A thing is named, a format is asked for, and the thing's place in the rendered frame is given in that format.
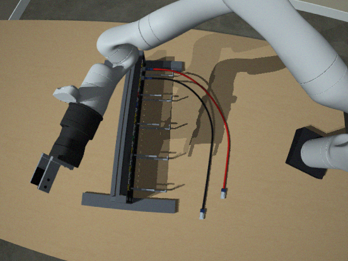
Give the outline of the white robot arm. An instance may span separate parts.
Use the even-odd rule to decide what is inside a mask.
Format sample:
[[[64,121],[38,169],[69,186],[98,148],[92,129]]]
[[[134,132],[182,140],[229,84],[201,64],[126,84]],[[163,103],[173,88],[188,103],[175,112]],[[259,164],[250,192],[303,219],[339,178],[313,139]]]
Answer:
[[[233,12],[266,39],[314,102],[348,113],[348,67],[289,0],[171,3],[138,21],[103,32],[96,46],[113,68],[96,63],[83,83],[95,84],[111,97],[116,85],[138,61],[139,49],[151,50],[206,21]],[[301,148],[301,159],[309,167],[348,172],[348,134],[306,141]]]

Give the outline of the grey cable plug with dark blue boot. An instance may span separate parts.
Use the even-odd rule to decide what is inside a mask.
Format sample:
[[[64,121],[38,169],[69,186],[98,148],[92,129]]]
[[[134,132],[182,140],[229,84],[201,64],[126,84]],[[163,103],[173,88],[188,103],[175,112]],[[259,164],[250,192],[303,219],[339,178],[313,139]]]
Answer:
[[[221,199],[224,199],[224,197],[225,197],[225,192],[226,192],[226,189],[225,189],[225,188],[222,188],[222,189],[221,189]]]

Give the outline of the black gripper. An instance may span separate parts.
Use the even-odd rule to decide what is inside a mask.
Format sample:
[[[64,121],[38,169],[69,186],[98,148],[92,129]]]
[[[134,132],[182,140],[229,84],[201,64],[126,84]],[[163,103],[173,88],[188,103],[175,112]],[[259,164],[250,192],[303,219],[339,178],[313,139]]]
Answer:
[[[30,183],[49,193],[60,166],[78,168],[85,147],[93,140],[110,101],[110,95],[101,87],[83,83],[79,89],[70,85],[57,88],[53,94],[69,104],[60,125],[61,133],[49,155],[42,153]]]

